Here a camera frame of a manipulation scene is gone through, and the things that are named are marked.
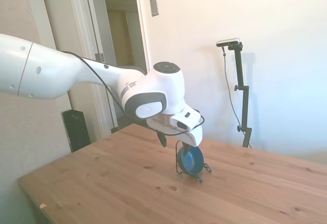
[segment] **wooden table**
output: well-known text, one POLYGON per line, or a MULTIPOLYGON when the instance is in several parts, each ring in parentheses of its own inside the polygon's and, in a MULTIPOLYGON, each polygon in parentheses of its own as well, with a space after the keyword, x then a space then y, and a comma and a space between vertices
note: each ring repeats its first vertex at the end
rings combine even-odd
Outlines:
POLYGON ((19 183, 60 224, 327 223, 326 166, 203 140, 199 183, 176 174, 175 142, 130 125, 19 183))

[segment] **wall plate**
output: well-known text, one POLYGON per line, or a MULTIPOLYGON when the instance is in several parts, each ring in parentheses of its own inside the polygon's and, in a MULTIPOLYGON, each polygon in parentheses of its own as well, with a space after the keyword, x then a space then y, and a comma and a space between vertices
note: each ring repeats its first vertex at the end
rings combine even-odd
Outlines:
POLYGON ((152 17, 159 15, 157 0, 150 0, 152 17))

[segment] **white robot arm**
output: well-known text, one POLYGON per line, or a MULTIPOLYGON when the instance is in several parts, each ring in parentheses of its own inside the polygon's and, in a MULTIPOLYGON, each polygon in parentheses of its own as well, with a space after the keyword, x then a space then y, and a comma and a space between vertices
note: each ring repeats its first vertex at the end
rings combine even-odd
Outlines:
MULTIPOLYGON (((191 146, 201 143, 201 115, 184 101, 184 79, 177 65, 160 62, 144 75, 83 60, 118 93, 128 117, 146 119, 151 128, 191 146)), ((74 55, 0 34, 0 93, 55 99, 79 82, 103 85, 89 67, 74 55)))

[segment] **door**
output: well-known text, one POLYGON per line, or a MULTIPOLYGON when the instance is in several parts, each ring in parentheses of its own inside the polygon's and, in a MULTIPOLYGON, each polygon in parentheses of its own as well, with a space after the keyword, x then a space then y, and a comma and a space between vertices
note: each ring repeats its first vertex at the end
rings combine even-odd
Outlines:
MULTIPOLYGON (((135 30, 135 26, 139 24, 139 20, 136 20, 136 18, 138 18, 136 0, 134 0, 133 4, 134 7, 129 11, 122 11, 119 8, 116 8, 115 10, 108 10, 106 0, 88 0, 93 30, 96 36, 97 51, 100 56, 98 58, 99 61, 105 62, 106 64, 112 66, 135 66, 135 59, 137 59, 138 62, 142 62, 140 61, 140 56, 142 53, 144 56, 144 49, 142 44, 141 28, 139 30, 135 30), (110 15, 112 22, 109 22, 108 15, 110 15), (139 39, 141 44, 133 44, 131 37, 135 39, 137 37, 141 37, 139 39)), ((140 67, 140 69, 142 69, 143 72, 146 72, 146 62, 144 57, 142 65, 143 66, 140 67)), ((132 121, 124 115, 124 112, 120 110, 117 104, 113 102, 111 107, 113 114, 115 115, 115 126, 117 125, 119 129, 121 129, 132 123, 132 121)))

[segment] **door frame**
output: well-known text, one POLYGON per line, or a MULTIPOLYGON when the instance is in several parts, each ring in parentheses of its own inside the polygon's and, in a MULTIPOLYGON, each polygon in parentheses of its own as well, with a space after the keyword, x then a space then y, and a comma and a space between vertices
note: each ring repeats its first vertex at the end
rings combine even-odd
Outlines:
MULTIPOLYGON (((143 40, 143 46, 145 52, 146 67, 147 67, 147 71, 150 71, 151 61, 148 53, 148 46, 147 46, 147 39, 145 34, 141 4, 140 4, 140 0, 136 0, 136 1, 137 1, 137 9, 139 14, 139 21, 141 24, 141 33, 142 33, 142 40, 143 40)), ((97 23, 97 17, 95 15, 93 1, 72 0, 72 6, 76 18, 77 28, 80 35, 80 40, 84 48, 84 53, 86 55, 85 57, 94 59, 96 53, 95 46, 97 45, 96 41, 98 40, 98 42, 100 42, 101 45, 101 39, 100 39, 100 32, 97 23)), ((105 15, 106 15, 106 21, 109 24, 109 18, 107 12, 105 15)), ((99 50, 100 49, 102 50, 102 45, 97 46, 97 48, 99 48, 99 50)), ((118 127, 116 112, 114 110, 114 104, 113 104, 114 101, 112 97, 109 96, 109 104, 110 104, 110 108, 109 108, 104 87, 92 84, 91 89, 92 89, 92 97, 97 110, 97 117, 99 120, 101 134, 102 137, 106 137, 111 134, 111 129, 112 129, 112 127, 110 126, 112 124, 111 117, 108 114, 112 115, 113 123, 114 123, 113 127, 118 127)))

